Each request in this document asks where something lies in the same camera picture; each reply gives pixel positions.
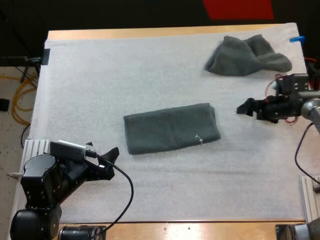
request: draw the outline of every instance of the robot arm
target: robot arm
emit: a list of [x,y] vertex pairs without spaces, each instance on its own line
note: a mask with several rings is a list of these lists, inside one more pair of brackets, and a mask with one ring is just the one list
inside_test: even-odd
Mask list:
[[[24,165],[26,209],[14,215],[11,239],[53,239],[59,229],[60,204],[85,181],[111,180],[115,173],[109,163],[114,164],[118,155],[117,147],[98,156],[92,143],[50,142],[50,154],[35,156]],[[97,158],[98,165],[87,157]]]
[[303,116],[311,120],[320,133],[320,91],[309,90],[307,74],[292,74],[276,80],[276,96],[264,100],[248,98],[236,113],[277,123],[280,119]]

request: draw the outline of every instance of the yellow cable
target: yellow cable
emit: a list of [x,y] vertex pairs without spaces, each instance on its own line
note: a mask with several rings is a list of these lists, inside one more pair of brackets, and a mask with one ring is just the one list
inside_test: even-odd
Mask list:
[[13,77],[13,76],[0,76],[0,79],[10,79],[10,80],[18,80],[18,81],[21,80],[20,78]]
[[[21,117],[19,116],[19,114],[17,113],[16,107],[17,107],[20,111],[23,111],[23,112],[29,112],[29,111],[32,111],[32,110],[33,110],[33,107],[32,107],[32,108],[22,108],[22,107],[18,106],[18,101],[19,101],[19,99],[20,99],[22,96],[24,96],[25,94],[30,93],[30,92],[36,90],[36,88],[34,87],[34,85],[33,85],[32,82],[31,82],[31,81],[33,81],[35,78],[36,78],[36,77],[32,77],[32,78],[30,79],[30,81],[24,81],[23,83],[21,83],[21,84],[19,85],[19,87],[17,88],[14,96],[13,96],[12,106],[11,106],[11,114],[12,114],[13,119],[14,119],[17,123],[22,124],[22,125],[29,125],[30,122],[24,120],[23,118],[21,118]],[[23,89],[24,89],[26,86],[28,86],[28,85],[31,85],[32,88],[29,88],[29,89],[23,91]]]

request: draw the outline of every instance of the folded towel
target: folded towel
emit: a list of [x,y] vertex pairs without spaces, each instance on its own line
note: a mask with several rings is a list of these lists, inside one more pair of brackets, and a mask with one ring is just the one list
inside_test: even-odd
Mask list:
[[215,111],[209,103],[124,116],[129,154],[186,148],[220,139]]
[[219,75],[247,76],[260,70],[288,72],[292,64],[259,34],[246,40],[225,36],[204,68]]

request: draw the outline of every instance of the red object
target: red object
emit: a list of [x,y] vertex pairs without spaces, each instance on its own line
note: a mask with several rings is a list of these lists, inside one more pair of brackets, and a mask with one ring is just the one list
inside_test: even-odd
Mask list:
[[203,0],[212,20],[272,20],[271,0]]

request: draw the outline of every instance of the wooden table edge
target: wooden table edge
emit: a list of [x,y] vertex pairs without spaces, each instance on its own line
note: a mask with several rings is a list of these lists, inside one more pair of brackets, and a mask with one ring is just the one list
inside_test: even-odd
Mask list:
[[158,28],[121,28],[121,29],[87,29],[87,30],[51,30],[49,40],[93,40],[118,38],[165,37],[176,35],[213,34],[262,30],[280,24],[251,24],[223,26],[187,26]]

